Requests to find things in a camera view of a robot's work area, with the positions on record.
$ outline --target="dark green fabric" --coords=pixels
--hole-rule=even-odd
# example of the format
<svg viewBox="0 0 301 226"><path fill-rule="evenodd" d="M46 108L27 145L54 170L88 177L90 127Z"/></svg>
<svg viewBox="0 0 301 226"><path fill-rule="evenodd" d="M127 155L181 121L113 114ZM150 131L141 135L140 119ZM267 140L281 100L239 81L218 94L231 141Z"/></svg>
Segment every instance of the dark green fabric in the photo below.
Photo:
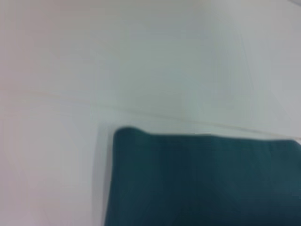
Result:
<svg viewBox="0 0 301 226"><path fill-rule="evenodd" d="M217 136L114 135L105 226L301 226L301 146Z"/></svg>

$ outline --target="white background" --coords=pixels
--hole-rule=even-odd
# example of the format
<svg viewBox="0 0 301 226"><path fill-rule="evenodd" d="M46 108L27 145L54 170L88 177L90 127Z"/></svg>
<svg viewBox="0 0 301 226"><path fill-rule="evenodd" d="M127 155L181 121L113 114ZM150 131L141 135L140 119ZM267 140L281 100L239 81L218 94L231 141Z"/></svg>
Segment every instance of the white background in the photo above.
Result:
<svg viewBox="0 0 301 226"><path fill-rule="evenodd" d="M286 0L0 0L0 224L102 226L112 134L301 137Z"/></svg>

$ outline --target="folded towel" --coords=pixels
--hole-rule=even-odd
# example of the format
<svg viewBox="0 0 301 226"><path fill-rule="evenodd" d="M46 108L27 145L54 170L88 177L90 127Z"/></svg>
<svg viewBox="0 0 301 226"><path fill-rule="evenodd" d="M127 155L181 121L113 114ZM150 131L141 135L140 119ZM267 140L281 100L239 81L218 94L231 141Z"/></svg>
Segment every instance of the folded towel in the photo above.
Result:
<svg viewBox="0 0 301 226"><path fill-rule="evenodd" d="M105 226L301 226L301 146L211 135L114 135Z"/></svg>

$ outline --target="teal cloth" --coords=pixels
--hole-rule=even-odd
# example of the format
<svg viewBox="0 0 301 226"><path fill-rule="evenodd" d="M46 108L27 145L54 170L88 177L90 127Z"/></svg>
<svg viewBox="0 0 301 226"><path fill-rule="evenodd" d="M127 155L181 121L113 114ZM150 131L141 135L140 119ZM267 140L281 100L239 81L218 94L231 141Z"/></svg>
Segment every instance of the teal cloth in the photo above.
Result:
<svg viewBox="0 0 301 226"><path fill-rule="evenodd" d="M301 146L211 135L114 135L105 226L301 226Z"/></svg>

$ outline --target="white surface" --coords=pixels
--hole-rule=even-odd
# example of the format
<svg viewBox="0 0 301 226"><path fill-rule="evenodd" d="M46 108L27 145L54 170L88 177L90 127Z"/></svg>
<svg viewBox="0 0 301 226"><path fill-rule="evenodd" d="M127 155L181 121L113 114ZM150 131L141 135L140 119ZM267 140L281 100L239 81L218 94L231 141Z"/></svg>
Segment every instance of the white surface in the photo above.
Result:
<svg viewBox="0 0 301 226"><path fill-rule="evenodd" d="M101 225L120 126L301 136L289 1L2 0L0 17L1 225Z"/></svg>

